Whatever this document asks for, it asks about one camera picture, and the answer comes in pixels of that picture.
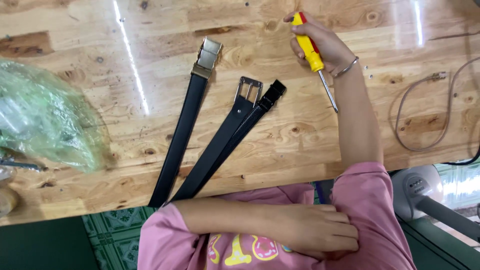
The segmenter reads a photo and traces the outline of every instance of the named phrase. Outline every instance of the belt buckle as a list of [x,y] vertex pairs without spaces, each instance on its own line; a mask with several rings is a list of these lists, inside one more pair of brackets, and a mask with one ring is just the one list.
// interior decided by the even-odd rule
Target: belt buckle
[[252,86],[257,88],[257,95],[255,96],[255,101],[253,102],[253,107],[255,108],[255,105],[257,105],[258,99],[260,97],[260,94],[262,93],[262,87],[264,86],[262,82],[259,82],[254,79],[247,78],[245,76],[242,76],[239,81],[239,86],[237,87],[237,92],[235,93],[235,98],[233,99],[233,102],[237,100],[237,98],[240,95],[240,89],[242,84],[248,84],[248,91],[247,95],[245,96],[245,99],[248,99],[248,95],[250,94],[250,90],[252,89]]
[[193,64],[191,73],[208,80],[210,74],[212,74],[220,48],[222,48],[222,43],[204,37],[202,46],[198,51],[197,62]]

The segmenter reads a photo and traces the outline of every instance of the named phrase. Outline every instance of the bracelet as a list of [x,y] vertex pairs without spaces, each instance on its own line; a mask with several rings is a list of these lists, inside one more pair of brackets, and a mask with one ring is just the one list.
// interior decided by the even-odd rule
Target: bracelet
[[332,77],[335,79],[335,78],[337,78],[338,76],[342,75],[343,73],[349,71],[349,70],[352,68],[352,66],[353,66],[356,62],[358,62],[358,60],[359,60],[359,57],[356,56],[356,57],[355,57],[355,60],[354,60],[350,65],[348,65],[348,67],[346,67],[344,70],[340,71],[339,73],[333,75]]

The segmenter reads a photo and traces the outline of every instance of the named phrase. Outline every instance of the wooden table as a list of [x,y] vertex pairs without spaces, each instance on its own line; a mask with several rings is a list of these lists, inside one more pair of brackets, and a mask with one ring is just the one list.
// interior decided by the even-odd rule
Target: wooden table
[[[240,76],[279,79],[287,92],[201,192],[210,196],[328,179],[344,168],[337,119],[317,74],[300,68],[282,17],[314,14],[360,57],[380,122],[385,166],[400,169],[465,159],[479,141],[480,63],[458,79],[450,130],[431,151],[394,137],[401,96],[434,72],[451,79],[480,55],[480,9],[471,0],[3,0],[0,55],[46,68],[85,93],[108,127],[117,164],[82,174],[61,164],[20,171],[8,184],[20,205],[0,224],[146,205],[182,107],[204,36],[223,43],[175,188],[192,169],[233,103]],[[449,79],[422,84],[400,127],[425,146],[444,126]]]

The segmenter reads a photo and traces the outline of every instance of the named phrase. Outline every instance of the hand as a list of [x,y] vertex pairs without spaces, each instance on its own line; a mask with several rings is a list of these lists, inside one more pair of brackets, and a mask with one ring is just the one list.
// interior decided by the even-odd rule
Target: hand
[[[290,22],[290,19],[296,12],[288,14],[283,18],[284,22]],[[322,23],[315,20],[310,14],[303,12],[307,19],[307,23],[295,25],[291,31],[296,35],[307,35],[317,45],[320,56],[325,64],[325,69],[331,74],[337,74],[344,70],[355,60],[355,55],[343,43],[343,41],[330,29],[326,28]],[[297,39],[294,37],[290,41],[293,52],[298,56],[299,63],[309,66],[305,60],[305,53],[300,47]]]
[[332,205],[274,205],[268,212],[265,236],[296,252],[318,260],[338,259],[345,254],[338,251],[359,248],[357,228]]

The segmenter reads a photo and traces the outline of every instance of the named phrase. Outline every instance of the black leather belt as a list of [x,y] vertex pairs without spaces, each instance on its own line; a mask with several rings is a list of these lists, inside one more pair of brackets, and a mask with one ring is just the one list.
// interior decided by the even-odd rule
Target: black leather belt
[[[227,159],[230,153],[232,153],[235,147],[237,147],[237,145],[248,134],[248,132],[255,126],[255,124],[257,124],[261,117],[267,113],[275,104],[275,102],[283,95],[285,90],[285,86],[278,80],[275,80],[275,82],[270,85],[270,88],[267,90],[265,95],[254,106],[253,110],[249,110],[250,113],[238,125],[238,118],[233,120],[230,117],[232,113],[235,114],[235,105],[238,102],[236,101],[233,105],[232,111],[230,111],[230,114],[225,119],[222,126],[220,126],[220,129],[208,144],[205,152],[203,152],[201,157],[198,159],[198,162],[195,164],[192,171],[189,173],[171,201],[189,199],[196,196],[202,187],[208,182],[210,177],[212,177],[212,175]],[[230,127],[235,125],[237,126],[235,133],[231,132],[231,130],[228,130],[228,132],[222,130],[222,127],[226,125],[228,121],[235,121],[234,124],[230,125]]]
[[208,79],[210,78],[221,47],[221,43],[205,37],[198,51],[197,62],[192,68],[190,83],[177,127],[173,133],[172,142],[168,148],[162,171],[160,172],[152,197],[148,203],[150,207],[162,206],[170,195],[175,177],[180,168],[183,153],[187,148],[193,125],[197,119]]

